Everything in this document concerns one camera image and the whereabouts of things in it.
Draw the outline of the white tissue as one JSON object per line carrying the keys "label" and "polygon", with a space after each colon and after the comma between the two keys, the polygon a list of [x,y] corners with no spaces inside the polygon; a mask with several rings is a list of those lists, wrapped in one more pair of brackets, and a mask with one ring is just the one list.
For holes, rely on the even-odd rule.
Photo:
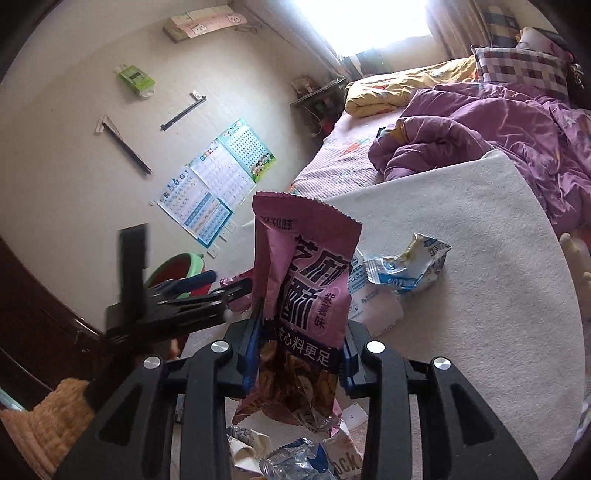
{"label": "white tissue", "polygon": [[273,450],[270,437],[245,427],[226,428],[232,479],[264,479],[259,463]]}

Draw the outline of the white blue milk carton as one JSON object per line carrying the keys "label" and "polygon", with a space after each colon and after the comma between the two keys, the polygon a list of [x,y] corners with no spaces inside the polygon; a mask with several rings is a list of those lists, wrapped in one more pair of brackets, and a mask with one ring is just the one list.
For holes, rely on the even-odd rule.
{"label": "white blue milk carton", "polygon": [[349,320],[362,323],[370,336],[376,338],[394,327],[404,318],[398,296],[388,285],[370,282],[363,255],[356,249],[349,270]]}

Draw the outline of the pink snack bag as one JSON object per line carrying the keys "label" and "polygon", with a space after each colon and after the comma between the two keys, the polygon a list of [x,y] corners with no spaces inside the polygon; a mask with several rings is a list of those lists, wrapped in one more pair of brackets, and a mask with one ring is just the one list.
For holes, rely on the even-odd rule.
{"label": "pink snack bag", "polygon": [[329,204],[254,195],[253,302],[263,309],[256,383],[232,421],[256,412],[327,433],[349,317],[349,267],[362,225]]}

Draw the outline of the blue white wrapper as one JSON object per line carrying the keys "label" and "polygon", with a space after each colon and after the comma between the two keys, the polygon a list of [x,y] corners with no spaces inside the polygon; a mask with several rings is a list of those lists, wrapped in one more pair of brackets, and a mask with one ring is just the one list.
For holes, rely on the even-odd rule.
{"label": "blue white wrapper", "polygon": [[419,293],[439,278],[452,246],[435,237],[418,232],[401,254],[363,256],[368,280],[389,286],[399,295]]}

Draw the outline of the pink white snack box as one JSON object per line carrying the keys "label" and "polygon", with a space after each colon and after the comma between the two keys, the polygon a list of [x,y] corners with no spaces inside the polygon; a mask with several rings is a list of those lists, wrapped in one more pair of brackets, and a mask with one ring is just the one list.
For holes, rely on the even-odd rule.
{"label": "pink white snack box", "polygon": [[339,425],[331,436],[322,441],[322,447],[339,479],[359,480],[362,477],[369,415],[358,403],[342,411]]}

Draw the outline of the silver blue foil wrapper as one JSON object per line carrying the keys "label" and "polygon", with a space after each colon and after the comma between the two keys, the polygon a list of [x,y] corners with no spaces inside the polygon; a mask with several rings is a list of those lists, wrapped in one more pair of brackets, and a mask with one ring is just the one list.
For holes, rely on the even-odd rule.
{"label": "silver blue foil wrapper", "polygon": [[266,479],[336,479],[334,469],[321,444],[298,438],[280,446],[259,461]]}

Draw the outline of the middle learning poster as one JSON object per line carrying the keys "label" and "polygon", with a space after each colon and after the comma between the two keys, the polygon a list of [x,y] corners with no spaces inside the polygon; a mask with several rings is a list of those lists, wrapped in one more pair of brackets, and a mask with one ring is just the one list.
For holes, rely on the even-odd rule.
{"label": "middle learning poster", "polygon": [[238,209],[256,187],[252,177],[219,140],[212,141],[204,153],[189,163],[189,168],[231,211]]}

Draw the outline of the right green learning poster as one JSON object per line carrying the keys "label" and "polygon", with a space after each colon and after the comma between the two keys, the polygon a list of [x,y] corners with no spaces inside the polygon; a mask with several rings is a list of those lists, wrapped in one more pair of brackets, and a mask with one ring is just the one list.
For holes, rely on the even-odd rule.
{"label": "right green learning poster", "polygon": [[238,161],[254,183],[259,183],[263,174],[276,161],[273,152],[260,141],[259,136],[243,119],[232,123],[217,137],[217,140]]}

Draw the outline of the pink bed sheet mattress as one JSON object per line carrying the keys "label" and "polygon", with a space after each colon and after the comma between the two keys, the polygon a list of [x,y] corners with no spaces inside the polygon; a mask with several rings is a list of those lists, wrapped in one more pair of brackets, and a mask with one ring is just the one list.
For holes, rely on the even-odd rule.
{"label": "pink bed sheet mattress", "polygon": [[368,157],[378,131],[397,122],[403,110],[356,118],[348,113],[335,123],[314,159],[291,182],[288,193],[328,200],[383,182]]}

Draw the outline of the air conditioner with cover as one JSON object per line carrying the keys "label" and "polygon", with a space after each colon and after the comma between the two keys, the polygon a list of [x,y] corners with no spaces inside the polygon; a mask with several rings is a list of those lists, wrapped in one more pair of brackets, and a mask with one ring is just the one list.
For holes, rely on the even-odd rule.
{"label": "air conditioner with cover", "polygon": [[228,5],[221,5],[169,17],[162,30],[173,42],[179,43],[246,23],[245,16],[233,11]]}

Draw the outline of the yellow blanket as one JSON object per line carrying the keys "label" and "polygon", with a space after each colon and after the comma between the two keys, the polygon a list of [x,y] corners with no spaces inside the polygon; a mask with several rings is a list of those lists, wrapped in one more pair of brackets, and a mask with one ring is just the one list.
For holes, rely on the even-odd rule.
{"label": "yellow blanket", "polygon": [[345,112],[355,118],[389,113],[406,107],[420,89],[477,80],[474,55],[414,69],[372,75],[349,83]]}

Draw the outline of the right pink curtain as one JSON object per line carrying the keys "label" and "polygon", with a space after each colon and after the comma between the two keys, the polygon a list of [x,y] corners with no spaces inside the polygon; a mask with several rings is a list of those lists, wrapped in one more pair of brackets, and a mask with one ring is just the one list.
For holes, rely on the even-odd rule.
{"label": "right pink curtain", "polygon": [[488,46],[489,31],[473,0],[435,0],[427,5],[428,24],[450,59],[472,54],[472,46]]}

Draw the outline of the striped cushion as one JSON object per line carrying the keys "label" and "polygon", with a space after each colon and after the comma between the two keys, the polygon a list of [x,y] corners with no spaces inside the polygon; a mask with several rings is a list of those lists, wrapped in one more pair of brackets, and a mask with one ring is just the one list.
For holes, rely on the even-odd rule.
{"label": "striped cushion", "polygon": [[514,48],[518,43],[521,27],[512,11],[503,4],[480,4],[492,47]]}

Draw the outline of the pink pillow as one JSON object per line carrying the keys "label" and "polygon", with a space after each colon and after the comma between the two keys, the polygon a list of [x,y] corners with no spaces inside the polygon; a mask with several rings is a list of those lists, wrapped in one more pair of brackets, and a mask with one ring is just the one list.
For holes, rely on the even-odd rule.
{"label": "pink pillow", "polygon": [[517,48],[542,52],[568,63],[574,60],[572,53],[553,40],[548,34],[534,27],[524,27],[520,32]]}

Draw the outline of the green wall box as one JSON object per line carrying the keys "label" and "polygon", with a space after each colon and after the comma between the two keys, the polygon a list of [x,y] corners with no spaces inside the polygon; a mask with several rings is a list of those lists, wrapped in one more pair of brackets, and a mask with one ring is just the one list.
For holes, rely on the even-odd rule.
{"label": "green wall box", "polygon": [[116,75],[140,99],[148,99],[154,94],[155,81],[134,65],[119,65]]}

